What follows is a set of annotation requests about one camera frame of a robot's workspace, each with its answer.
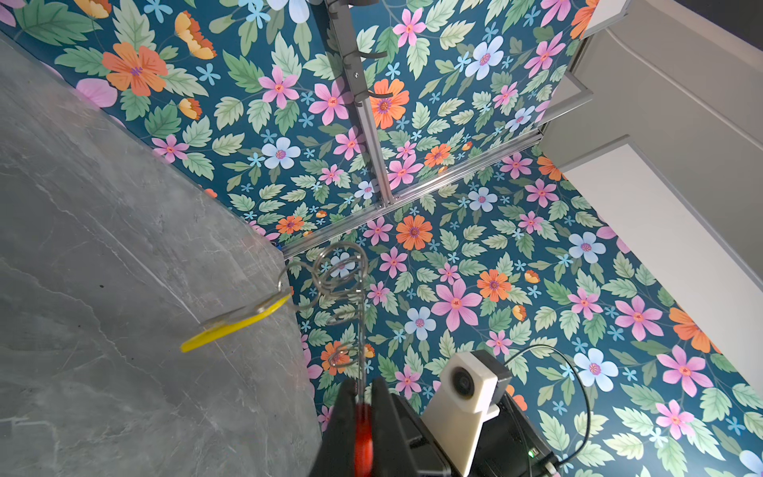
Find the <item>red key tag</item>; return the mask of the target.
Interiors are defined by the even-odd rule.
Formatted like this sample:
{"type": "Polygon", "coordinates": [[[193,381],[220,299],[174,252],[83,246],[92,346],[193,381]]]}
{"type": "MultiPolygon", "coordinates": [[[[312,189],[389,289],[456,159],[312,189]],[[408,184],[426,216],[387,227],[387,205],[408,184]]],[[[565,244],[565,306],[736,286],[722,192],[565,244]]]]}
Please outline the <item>red key tag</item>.
{"type": "Polygon", "coordinates": [[[355,477],[370,477],[374,466],[372,408],[367,403],[356,407],[355,477]]]}

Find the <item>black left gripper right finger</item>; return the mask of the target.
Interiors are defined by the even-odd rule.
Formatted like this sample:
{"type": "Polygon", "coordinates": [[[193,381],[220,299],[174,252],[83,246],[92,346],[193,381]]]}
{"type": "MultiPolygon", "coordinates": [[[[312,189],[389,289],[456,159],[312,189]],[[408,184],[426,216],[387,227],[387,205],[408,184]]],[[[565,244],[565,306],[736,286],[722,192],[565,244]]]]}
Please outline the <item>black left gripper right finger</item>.
{"type": "Polygon", "coordinates": [[[444,453],[422,420],[384,379],[374,379],[371,399],[370,476],[452,476],[444,453]]]}

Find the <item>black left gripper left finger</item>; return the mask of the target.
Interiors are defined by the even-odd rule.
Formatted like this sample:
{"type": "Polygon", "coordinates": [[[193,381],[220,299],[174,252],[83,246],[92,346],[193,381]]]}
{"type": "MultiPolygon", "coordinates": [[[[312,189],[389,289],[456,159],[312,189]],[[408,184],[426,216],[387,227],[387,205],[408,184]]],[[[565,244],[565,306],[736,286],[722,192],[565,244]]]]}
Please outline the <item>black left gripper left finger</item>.
{"type": "Polygon", "coordinates": [[[357,382],[349,379],[339,387],[329,425],[308,476],[354,476],[356,432],[357,382]]]}

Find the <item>silver metal keyring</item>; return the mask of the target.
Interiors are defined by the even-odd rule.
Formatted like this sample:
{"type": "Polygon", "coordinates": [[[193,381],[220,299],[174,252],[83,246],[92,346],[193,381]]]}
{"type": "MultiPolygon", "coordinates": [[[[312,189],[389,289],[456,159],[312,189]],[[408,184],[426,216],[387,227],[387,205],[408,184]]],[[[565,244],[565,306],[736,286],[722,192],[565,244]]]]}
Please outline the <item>silver metal keyring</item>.
{"type": "Polygon", "coordinates": [[[367,405],[365,392],[368,374],[365,371],[366,345],[366,281],[370,262],[364,250],[354,242],[336,242],[319,252],[312,264],[288,262],[280,272],[277,289],[285,291],[288,274],[293,270],[307,270],[312,285],[317,291],[316,297],[305,305],[296,304],[297,312],[306,311],[320,303],[322,299],[333,300],[343,307],[327,320],[329,326],[355,323],[356,338],[348,344],[340,344],[329,354],[328,364],[337,372],[356,365],[359,376],[356,378],[356,403],[367,405]]]}

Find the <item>yellow key tag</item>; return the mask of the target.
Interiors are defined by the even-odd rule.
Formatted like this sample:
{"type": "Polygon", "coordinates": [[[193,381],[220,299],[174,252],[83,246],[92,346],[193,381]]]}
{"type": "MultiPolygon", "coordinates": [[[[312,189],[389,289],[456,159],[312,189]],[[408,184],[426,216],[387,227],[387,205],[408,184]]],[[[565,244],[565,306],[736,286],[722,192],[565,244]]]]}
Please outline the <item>yellow key tag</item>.
{"type": "Polygon", "coordinates": [[[180,347],[181,352],[197,350],[272,316],[290,302],[292,294],[293,290],[287,288],[275,292],[260,303],[242,306],[202,322],[201,332],[185,341],[180,347]]]}

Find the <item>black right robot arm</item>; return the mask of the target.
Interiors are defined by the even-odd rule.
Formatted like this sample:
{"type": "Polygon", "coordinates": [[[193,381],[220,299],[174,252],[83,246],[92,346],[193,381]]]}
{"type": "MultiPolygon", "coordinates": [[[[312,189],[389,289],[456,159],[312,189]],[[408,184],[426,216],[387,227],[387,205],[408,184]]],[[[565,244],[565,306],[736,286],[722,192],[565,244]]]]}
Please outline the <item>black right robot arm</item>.
{"type": "Polygon", "coordinates": [[[507,393],[498,409],[482,427],[469,475],[558,476],[560,460],[507,393]]]}

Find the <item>black wall hook rail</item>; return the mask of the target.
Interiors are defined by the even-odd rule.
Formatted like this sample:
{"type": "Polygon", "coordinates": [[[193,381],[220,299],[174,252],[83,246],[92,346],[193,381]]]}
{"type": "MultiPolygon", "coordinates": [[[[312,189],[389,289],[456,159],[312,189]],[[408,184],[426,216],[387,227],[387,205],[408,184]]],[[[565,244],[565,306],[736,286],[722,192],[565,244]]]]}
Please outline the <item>black wall hook rail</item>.
{"type": "Polygon", "coordinates": [[[336,35],[348,86],[356,105],[361,105],[366,99],[391,99],[393,97],[392,93],[375,93],[368,89],[363,61],[383,59],[387,57],[387,53],[363,52],[358,46],[352,20],[352,7],[367,7],[375,4],[378,2],[345,0],[326,0],[324,2],[330,26],[336,35]]]}

